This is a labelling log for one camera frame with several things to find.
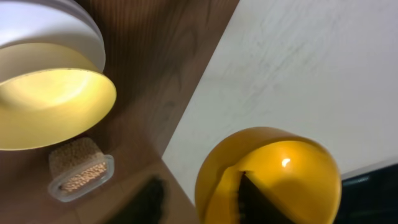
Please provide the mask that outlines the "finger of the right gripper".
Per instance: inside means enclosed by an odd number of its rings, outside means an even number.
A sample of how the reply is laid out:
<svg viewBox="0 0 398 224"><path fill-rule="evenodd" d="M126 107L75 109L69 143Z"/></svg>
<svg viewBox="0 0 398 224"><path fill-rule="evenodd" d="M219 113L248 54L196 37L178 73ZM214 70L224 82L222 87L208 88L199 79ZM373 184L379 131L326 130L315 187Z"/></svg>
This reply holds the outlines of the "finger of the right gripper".
<svg viewBox="0 0 398 224"><path fill-rule="evenodd" d="M159 224L163 215L165 194L164 180L153 176L105 224Z"/></svg>

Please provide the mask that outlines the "yellow scoop cup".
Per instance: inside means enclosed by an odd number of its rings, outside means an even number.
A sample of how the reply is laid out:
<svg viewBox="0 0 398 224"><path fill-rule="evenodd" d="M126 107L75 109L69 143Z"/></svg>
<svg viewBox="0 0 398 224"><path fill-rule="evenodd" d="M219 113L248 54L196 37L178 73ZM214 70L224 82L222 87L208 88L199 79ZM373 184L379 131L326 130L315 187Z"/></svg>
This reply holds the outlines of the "yellow scoop cup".
<svg viewBox="0 0 398 224"><path fill-rule="evenodd" d="M238 189L248 178L271 204L268 223L333 223L341 201L341 176L319 143L270 127L240 130L207 155L195 184L201 223L240 223Z"/></svg>

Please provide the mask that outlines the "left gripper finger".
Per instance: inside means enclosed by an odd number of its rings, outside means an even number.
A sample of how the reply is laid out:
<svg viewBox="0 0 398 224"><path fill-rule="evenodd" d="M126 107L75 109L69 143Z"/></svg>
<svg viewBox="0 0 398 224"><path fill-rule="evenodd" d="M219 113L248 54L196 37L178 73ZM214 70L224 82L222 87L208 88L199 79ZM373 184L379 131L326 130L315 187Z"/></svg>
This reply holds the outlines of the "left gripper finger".
<svg viewBox="0 0 398 224"><path fill-rule="evenodd" d="M240 224L294 224L243 172L238 188Z"/></svg>

